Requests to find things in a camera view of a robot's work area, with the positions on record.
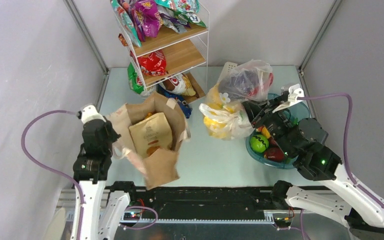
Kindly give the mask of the translucent plastic grocery bag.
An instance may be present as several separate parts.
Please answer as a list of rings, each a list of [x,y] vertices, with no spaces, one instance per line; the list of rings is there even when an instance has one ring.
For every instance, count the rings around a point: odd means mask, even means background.
[[[209,136],[225,141],[249,136],[254,128],[242,103],[267,100],[273,81],[273,68],[263,60],[239,64],[222,80],[217,80],[199,105]]]

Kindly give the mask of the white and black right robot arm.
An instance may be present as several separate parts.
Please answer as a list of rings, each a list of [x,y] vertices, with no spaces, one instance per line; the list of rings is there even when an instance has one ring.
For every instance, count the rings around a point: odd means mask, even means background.
[[[361,240],[384,240],[384,199],[367,189],[345,160],[325,145],[328,133],[315,118],[292,122],[282,104],[273,99],[242,105],[251,125],[268,130],[302,177],[319,182],[339,197],[334,201],[279,180],[270,196],[275,208],[308,210],[342,224]]]

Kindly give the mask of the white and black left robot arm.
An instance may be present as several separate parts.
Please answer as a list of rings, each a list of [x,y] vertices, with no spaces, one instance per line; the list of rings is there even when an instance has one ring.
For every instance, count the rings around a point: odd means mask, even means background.
[[[130,189],[108,195],[104,213],[101,203],[112,164],[112,144],[120,137],[106,118],[83,123],[80,152],[73,165],[75,212],[71,239],[112,240],[126,208],[133,208],[138,194]]]

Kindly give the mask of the brown burlap tote bag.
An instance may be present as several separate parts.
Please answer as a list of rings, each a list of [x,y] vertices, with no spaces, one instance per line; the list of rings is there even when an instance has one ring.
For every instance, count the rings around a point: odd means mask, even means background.
[[[144,177],[147,190],[179,179],[179,151],[189,126],[174,98],[152,93],[142,103],[126,103],[106,116],[120,138],[113,157],[126,158]]]

